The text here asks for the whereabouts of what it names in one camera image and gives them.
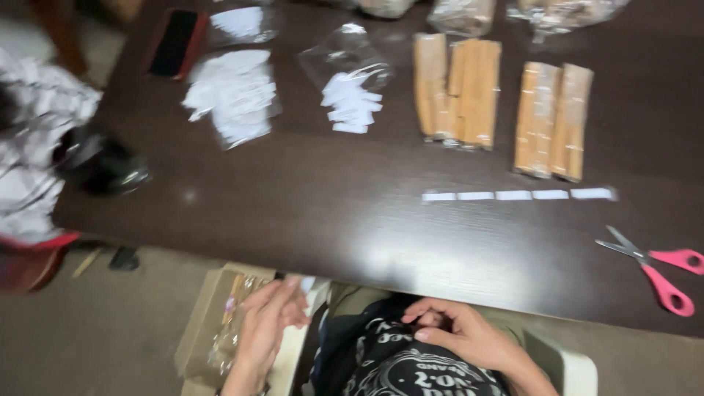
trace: concrete floor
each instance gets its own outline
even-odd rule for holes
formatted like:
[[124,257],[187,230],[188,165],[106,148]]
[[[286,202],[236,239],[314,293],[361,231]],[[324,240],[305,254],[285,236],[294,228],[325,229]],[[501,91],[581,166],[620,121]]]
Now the concrete floor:
[[[26,42],[27,32],[37,27],[12,21],[0,23],[0,44],[33,49],[41,58],[46,41]],[[104,85],[124,34],[90,18],[79,22],[89,76]],[[138,271],[116,273],[106,268],[110,254],[105,253],[72,279],[85,254],[70,253],[41,292],[0,297],[0,395],[178,395],[182,381],[172,361],[175,348],[206,271],[223,262],[141,249]],[[590,356],[599,371],[600,396],[704,395],[702,340],[508,311],[492,314]]]

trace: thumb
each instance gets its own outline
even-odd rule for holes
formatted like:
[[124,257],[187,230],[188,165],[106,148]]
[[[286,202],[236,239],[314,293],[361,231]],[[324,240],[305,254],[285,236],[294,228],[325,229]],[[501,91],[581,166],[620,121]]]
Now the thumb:
[[434,327],[426,327],[415,332],[413,336],[416,340],[426,342],[428,344],[437,345],[454,352],[457,348],[460,338],[457,335],[448,333],[444,330]]

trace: black object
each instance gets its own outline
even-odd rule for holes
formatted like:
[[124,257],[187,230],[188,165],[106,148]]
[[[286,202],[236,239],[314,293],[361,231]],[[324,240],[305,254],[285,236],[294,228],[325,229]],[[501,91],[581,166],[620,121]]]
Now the black object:
[[198,21],[198,13],[193,11],[173,10],[170,14],[169,23],[149,66],[149,73],[153,75],[175,77],[180,74]]
[[134,247],[118,248],[113,259],[108,264],[109,269],[119,271],[134,271],[139,268],[139,257],[136,255],[137,249]]
[[90,194],[130,192],[149,175],[144,162],[97,124],[69,130],[54,149],[56,174]]

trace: table leg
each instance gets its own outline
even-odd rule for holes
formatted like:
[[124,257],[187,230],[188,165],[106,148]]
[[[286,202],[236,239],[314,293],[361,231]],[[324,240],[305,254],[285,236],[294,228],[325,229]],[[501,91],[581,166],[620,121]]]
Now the table leg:
[[73,74],[88,70],[81,54],[73,24],[62,14],[59,0],[29,0],[34,15],[54,42],[59,61]]

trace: black t-shirt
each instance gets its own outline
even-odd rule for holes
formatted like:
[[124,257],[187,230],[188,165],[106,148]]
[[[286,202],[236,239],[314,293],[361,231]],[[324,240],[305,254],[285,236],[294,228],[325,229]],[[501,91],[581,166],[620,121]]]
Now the black t-shirt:
[[409,325],[386,318],[368,321],[355,342],[355,364],[343,396],[504,396],[508,392],[491,371],[466,363],[443,347],[413,338]]

